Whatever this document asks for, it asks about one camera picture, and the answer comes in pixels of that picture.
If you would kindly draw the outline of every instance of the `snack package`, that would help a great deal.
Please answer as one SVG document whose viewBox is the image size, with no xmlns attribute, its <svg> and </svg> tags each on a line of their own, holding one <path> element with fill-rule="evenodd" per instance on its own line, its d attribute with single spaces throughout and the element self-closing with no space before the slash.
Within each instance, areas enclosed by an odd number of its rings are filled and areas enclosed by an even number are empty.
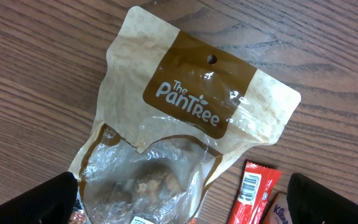
<svg viewBox="0 0 358 224">
<path fill-rule="evenodd" d="M 107 63 L 91 136 L 69 168 L 94 224 L 186 223 L 242 153 L 277 142 L 300 102 L 140 7 L 129 10 Z"/>
<path fill-rule="evenodd" d="M 278 193 L 262 224 L 292 224 L 286 194 Z"/>
<path fill-rule="evenodd" d="M 239 196 L 227 224 L 258 224 L 281 171 L 247 162 Z"/>
</svg>

